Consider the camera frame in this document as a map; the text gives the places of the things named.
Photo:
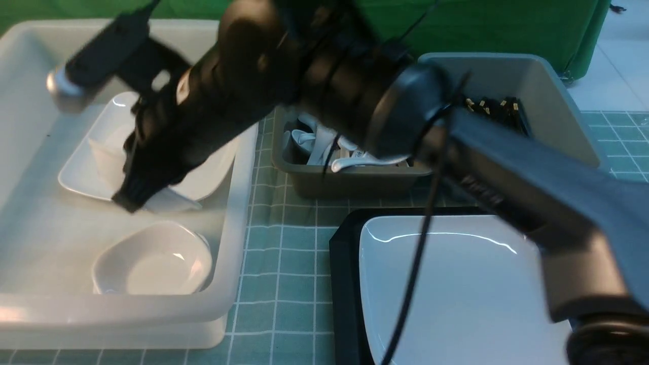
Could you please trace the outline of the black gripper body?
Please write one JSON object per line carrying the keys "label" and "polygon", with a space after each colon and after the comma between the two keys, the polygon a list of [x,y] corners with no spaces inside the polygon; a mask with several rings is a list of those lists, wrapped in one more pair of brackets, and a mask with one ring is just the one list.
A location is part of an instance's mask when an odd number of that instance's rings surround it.
{"label": "black gripper body", "polygon": [[123,144],[124,180],[112,196],[129,213],[144,208],[155,194],[178,184],[198,166],[187,157],[195,121],[178,104],[180,81],[175,76],[160,90],[140,95],[131,108],[135,126]]}

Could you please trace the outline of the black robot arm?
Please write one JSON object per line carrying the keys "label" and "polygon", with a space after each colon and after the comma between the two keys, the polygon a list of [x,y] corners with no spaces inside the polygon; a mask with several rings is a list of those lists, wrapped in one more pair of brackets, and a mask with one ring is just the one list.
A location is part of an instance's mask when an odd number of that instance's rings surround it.
{"label": "black robot arm", "polygon": [[570,364],[647,364],[647,185],[623,181],[554,152],[463,106],[463,87],[435,64],[415,62],[399,40],[378,43],[353,1],[336,9],[291,1],[234,1],[218,40],[194,65],[149,40],[157,1],[115,19],[129,48],[130,87],[144,65],[171,65],[159,91],[138,90],[125,141],[125,178],[112,196],[136,212],[178,184],[218,148],[284,104],[380,158],[406,155],[432,168],[432,183],[403,304],[382,358],[406,326],[443,178],[526,234],[542,254],[554,321],[575,320]]}

